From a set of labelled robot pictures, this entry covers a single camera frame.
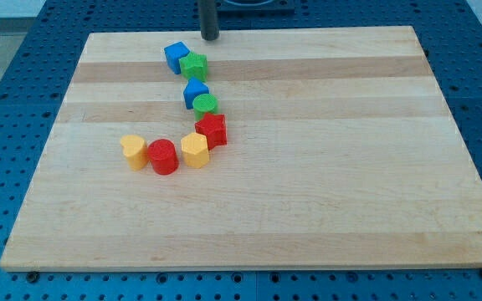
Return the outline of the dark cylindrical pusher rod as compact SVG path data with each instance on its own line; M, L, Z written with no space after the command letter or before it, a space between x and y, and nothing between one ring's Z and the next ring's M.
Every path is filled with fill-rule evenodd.
M219 37L218 12L214 0L197 0L201 36L206 41Z

